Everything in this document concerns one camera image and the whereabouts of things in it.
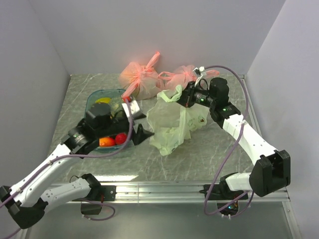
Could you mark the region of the light green plastic bag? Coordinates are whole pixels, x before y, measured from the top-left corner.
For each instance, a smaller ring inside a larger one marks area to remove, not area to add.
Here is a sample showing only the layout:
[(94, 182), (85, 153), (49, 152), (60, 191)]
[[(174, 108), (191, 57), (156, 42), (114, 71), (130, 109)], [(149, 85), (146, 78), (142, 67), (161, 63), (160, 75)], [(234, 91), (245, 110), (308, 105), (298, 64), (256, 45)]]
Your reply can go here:
[(154, 132), (150, 145), (162, 156), (171, 154), (186, 139), (191, 139), (192, 131), (207, 124), (209, 109), (197, 104), (185, 108), (177, 103), (181, 95), (181, 85), (174, 90), (163, 90), (157, 94), (155, 106), (147, 112), (147, 122)]

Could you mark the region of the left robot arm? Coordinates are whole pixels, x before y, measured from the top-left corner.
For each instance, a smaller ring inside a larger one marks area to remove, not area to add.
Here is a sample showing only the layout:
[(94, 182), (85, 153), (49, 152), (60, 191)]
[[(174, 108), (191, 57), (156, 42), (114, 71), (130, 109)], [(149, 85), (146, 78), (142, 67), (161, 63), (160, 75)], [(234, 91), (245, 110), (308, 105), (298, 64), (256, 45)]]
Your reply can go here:
[(102, 197), (102, 186), (92, 174), (84, 174), (76, 181), (50, 188), (60, 174), (99, 147), (99, 140), (106, 136), (126, 133), (127, 139), (120, 148), (106, 156), (121, 152), (129, 142), (139, 145), (154, 133), (140, 124), (134, 130), (134, 120), (143, 119), (137, 101), (123, 103), (118, 112), (111, 113), (111, 106), (95, 103), (79, 123), (69, 130), (55, 150), (28, 176), (13, 186), (0, 188), (1, 206), (6, 207), (12, 219), (21, 229), (38, 223), (45, 213), (67, 202), (83, 199), (97, 200)]

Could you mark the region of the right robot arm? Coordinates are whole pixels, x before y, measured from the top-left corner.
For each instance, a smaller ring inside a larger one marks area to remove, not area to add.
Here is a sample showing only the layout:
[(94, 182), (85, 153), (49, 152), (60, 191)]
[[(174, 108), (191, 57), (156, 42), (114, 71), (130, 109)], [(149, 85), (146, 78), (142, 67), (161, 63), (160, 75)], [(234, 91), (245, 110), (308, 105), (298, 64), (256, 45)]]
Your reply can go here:
[(291, 183), (291, 157), (268, 144), (244, 119), (241, 112), (229, 101), (227, 80), (214, 78), (207, 90), (189, 82), (182, 91), (180, 105), (190, 108), (199, 104), (209, 108), (210, 115), (223, 130), (239, 141), (253, 164), (250, 173), (233, 173), (220, 179), (219, 192), (225, 199), (237, 191), (253, 191), (264, 197), (287, 187)]

